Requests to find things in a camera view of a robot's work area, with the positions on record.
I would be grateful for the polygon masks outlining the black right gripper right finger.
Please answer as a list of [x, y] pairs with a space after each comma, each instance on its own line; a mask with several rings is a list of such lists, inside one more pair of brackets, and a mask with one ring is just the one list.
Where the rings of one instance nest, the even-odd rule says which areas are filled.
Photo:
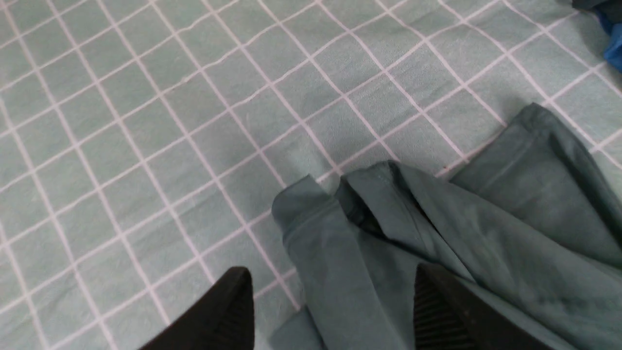
[[414, 284], [417, 350], [549, 350], [439, 264], [419, 264]]

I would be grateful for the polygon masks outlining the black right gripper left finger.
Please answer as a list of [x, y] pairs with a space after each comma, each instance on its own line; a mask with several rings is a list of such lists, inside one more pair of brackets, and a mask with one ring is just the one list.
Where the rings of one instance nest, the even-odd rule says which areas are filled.
[[246, 267], [234, 266], [142, 349], [252, 350], [254, 347], [252, 276]]

